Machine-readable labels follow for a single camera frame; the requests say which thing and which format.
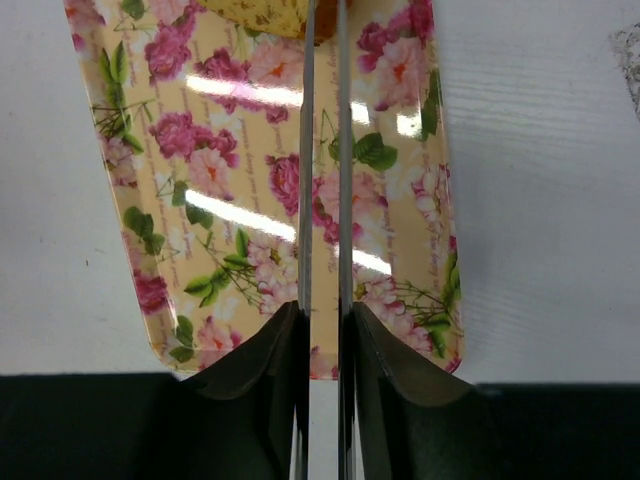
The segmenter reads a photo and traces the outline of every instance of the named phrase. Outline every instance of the white table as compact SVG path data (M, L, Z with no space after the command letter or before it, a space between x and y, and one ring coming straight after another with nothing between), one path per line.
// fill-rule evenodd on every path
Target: white table
M469 381L640 381L637 0L435 0ZM163 371L61 1L0 2L0 373ZM336 418L314 384L314 419ZM335 478L335 425L312 478Z

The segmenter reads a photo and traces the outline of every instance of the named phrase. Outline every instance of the pink flower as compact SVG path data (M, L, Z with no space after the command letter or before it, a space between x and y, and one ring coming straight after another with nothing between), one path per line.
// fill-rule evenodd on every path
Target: pink flower
M139 241L134 238L128 232L122 232L122 241L124 243L127 256L129 257L129 264L132 270L140 270L142 265L142 251L140 250Z
M249 264L255 267L255 277L261 289L276 296L283 287L295 285L298 263L293 244L279 237L256 234L249 242Z
M288 157L265 157L269 172L269 188L275 195L287 215L295 215L298 211L299 157L292 153Z
M304 51L302 44L278 38L274 43L261 42L251 56L249 79L258 85L296 86L302 78Z
M417 38L400 38L383 47L378 60L379 87L382 98L375 109L384 111L394 105L415 105L425 71L424 59Z
M233 200L229 192L229 166L218 150L196 150L188 165L193 187L212 198Z
M173 80L182 66L191 58L183 32L172 25L161 23L153 42L144 47L144 58L149 63L149 84L158 80Z
M160 146L164 158L171 158L176 153L189 157L195 149L195 139L191 129L193 119L190 112L165 113L156 125L149 128Z
M240 333L234 331L224 322L207 317L204 325L197 333L198 346L202 351L200 369L207 368L220 360L242 343Z
M285 122L289 119L289 110L285 107L267 106L267 122L272 125L277 125L280 122Z
M279 285L270 290L261 291L260 313L266 317L272 316L285 303L298 297L298 284L289 283Z
M184 12L189 0L149 0L151 12L165 25L172 24Z
M310 377L314 380L337 380L338 365L329 364L326 355L320 353L320 347L316 346L310 352Z
M417 0L394 15L389 21L389 30L397 34L416 35L422 45L433 38L433 7L431 0Z
M429 357L433 351L433 344L427 331L416 326L413 316L409 313L397 316L389 324L391 332L408 346L424 357Z
M204 78L228 83L228 91L208 94L228 114L233 113L238 105L257 112L263 105L256 101L253 89L249 86L249 67L249 62L239 62L231 58L228 49L219 48L204 62L196 63L195 71Z
M430 224L439 224L443 206L449 202L449 169L445 165L428 165L422 176L411 182L416 207Z
M178 154L189 160L194 150L217 145L216 137L208 128L193 124L190 112L165 113L149 128L149 133L155 137L165 158Z
M133 282L138 304L145 315L154 314L167 306L167 284L164 278L152 277L136 269L133 271Z
M96 25L105 24L93 0L64 0L64 11L74 33L86 32Z
M73 35L71 35L71 40L73 40L73 48L76 52L84 50L84 47L86 46L84 38L82 38L77 33L74 33Z
M133 168L133 151L118 137L107 140L101 137L104 163L113 186L137 186L136 171Z
M211 148L215 148L220 152L220 156L225 159L229 168L236 168L240 163L240 156L237 153L233 153L233 150L238 146L238 142L227 129L222 129L218 132L218 136L210 144Z
M351 202L353 205L353 220L370 213L375 207L387 206L387 200L375 190L373 177L366 172L353 175L353 191ZM334 222L340 219L340 174L332 171L318 188L318 197L324 206L324 211Z
M370 73L376 68L378 59L382 56L382 48L389 42L394 42L398 36L392 30L382 28L379 23L369 23L360 34L357 45L366 55L358 57L358 67L362 73Z

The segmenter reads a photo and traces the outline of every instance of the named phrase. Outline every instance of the floral tray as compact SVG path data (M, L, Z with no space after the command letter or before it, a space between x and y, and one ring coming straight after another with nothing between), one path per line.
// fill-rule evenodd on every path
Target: floral tray
M207 367L297 295L303 45L195 0L64 0L153 351ZM449 371L460 281L430 0L350 9L354 298ZM338 345L337 48L316 50L312 378Z

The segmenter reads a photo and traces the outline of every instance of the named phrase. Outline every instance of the metal blade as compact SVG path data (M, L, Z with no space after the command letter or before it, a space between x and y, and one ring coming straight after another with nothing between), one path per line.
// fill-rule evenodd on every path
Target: metal blade
M311 189L313 185L313 93L314 37L316 31L315 0L309 0L305 30L304 70L302 74L302 107L300 108L300 176L298 209L298 306L304 315L307 331L311 321ZM309 475L309 363L300 385L296 409L296 442L294 456L295 480L307 480Z
M351 129L351 61L349 58L349 36L347 30L346 0L338 4L338 51L339 62L339 107L340 107L340 243L339 243L339 438L338 438L338 478L355 479L355 455L353 434L355 428L355 390L352 344L347 328L353 309L353 221L352 208L352 129Z

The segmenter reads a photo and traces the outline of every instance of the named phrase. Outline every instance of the orange flower center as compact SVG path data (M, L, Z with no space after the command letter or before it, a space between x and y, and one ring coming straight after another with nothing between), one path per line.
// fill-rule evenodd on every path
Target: orange flower center
M396 76L396 80L398 82L402 81L402 75L404 75L404 71L407 69L407 64L406 63L401 63L400 65L396 65L395 67L393 67L393 73Z
M216 177L218 176L218 171L213 167L207 167L207 171L209 172L209 177L211 177L211 181L215 182Z
M281 63L276 68L271 70L271 75L275 75L276 77L280 77L280 76L282 76L283 72L284 72L284 63Z

